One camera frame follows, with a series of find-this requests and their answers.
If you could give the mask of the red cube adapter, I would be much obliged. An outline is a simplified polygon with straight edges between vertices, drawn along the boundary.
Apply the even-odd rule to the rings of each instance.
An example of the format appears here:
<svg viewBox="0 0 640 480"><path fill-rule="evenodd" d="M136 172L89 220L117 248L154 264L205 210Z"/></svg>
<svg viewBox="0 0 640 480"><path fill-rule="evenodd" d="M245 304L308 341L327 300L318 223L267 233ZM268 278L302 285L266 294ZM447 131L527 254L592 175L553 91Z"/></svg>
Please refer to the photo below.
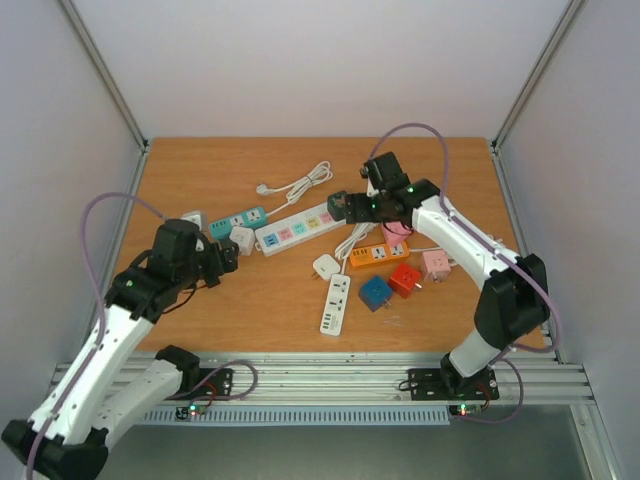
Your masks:
<svg viewBox="0 0 640 480"><path fill-rule="evenodd" d="M388 279L391 290L403 299L407 299L418 287L422 279L421 272L406 263L401 263Z"/></svg>

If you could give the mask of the long white multicolour power strip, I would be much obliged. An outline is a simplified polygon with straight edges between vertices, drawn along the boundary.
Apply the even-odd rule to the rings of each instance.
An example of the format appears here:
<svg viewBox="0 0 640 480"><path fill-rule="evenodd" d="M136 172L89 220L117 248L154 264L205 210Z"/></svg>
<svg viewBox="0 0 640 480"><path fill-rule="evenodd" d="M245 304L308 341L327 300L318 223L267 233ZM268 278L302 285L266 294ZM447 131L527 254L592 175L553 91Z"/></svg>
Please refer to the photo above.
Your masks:
<svg viewBox="0 0 640 480"><path fill-rule="evenodd" d="M323 203L256 229L254 246L270 257L345 225L346 220L335 220Z"/></svg>

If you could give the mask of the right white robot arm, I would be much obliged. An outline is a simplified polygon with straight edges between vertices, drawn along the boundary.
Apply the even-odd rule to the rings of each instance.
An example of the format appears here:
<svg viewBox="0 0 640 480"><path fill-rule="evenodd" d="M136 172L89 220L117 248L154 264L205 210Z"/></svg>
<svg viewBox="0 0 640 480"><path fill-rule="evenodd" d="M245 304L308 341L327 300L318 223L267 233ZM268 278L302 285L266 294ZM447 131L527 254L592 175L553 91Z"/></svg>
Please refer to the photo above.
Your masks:
<svg viewBox="0 0 640 480"><path fill-rule="evenodd" d="M345 198L349 224L398 221L442 248L480 290L474 327L440 362L441 383L453 396L473 389L477 375L550 317L544 262L502 246L460 214L431 181L413 182L388 152L360 170L364 193Z"/></svg>

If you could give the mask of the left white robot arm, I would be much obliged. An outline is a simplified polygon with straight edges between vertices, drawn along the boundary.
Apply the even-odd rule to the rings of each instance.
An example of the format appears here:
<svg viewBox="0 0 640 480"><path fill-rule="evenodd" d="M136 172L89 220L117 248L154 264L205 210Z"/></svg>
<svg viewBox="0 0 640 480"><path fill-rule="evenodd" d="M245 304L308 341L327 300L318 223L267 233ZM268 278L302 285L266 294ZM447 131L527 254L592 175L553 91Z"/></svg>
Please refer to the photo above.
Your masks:
<svg viewBox="0 0 640 480"><path fill-rule="evenodd" d="M173 309L178 296L198 285L212 288L238 267L231 240L209 242L199 227L170 219L151 249L118 274L105 310L53 392L26 420L12 420L2 441L29 474L49 479L94 479L116 442L161 401L189 398L201 386L200 359L173 345L113 396L107 394L130 354Z"/></svg>

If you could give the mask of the dark green cube adapter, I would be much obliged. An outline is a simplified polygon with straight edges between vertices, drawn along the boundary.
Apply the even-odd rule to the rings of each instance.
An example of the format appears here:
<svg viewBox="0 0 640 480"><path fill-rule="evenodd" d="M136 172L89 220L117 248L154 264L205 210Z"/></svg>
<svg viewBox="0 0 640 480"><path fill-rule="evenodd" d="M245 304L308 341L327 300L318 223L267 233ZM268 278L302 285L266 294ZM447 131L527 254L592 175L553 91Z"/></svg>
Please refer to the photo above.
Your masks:
<svg viewBox="0 0 640 480"><path fill-rule="evenodd" d="M328 196L327 211L336 222L346 219L346 196L347 192L341 190Z"/></svg>

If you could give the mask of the white cube adapter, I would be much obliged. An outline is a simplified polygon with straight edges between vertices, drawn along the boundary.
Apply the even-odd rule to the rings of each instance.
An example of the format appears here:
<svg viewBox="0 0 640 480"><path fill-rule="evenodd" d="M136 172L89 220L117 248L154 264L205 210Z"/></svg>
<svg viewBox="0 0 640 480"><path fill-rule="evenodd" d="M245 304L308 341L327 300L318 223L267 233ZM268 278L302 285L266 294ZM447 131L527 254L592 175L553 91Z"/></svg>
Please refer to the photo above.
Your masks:
<svg viewBox="0 0 640 480"><path fill-rule="evenodd" d="M238 246L239 253L242 256L250 256L253 252L255 244L255 233L253 229L234 226L231 229L229 239Z"/></svg>

